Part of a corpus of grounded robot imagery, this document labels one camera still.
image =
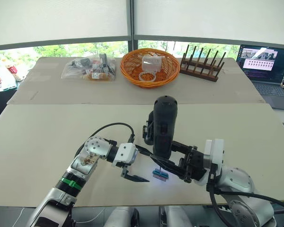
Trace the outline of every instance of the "orange basket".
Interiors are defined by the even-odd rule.
[[[161,56],[161,71],[156,73],[156,79],[151,73],[143,74],[141,77],[145,81],[139,80],[139,74],[142,70],[143,56]],[[163,86],[173,81],[180,72],[180,64],[174,56],[165,51],[151,48],[138,49],[126,54],[121,60],[121,72],[124,77],[139,87],[154,88]]]

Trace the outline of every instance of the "laptop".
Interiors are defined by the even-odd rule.
[[[264,100],[272,108],[284,110],[284,49],[241,45],[237,63]]]

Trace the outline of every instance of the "laptop screen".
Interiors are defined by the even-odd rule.
[[[251,80],[280,84],[284,76],[284,49],[241,45],[237,63]]]

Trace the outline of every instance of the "laptop keyboard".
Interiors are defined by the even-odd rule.
[[[283,88],[281,88],[280,86],[261,83],[254,83],[254,86],[261,95],[284,97]]]

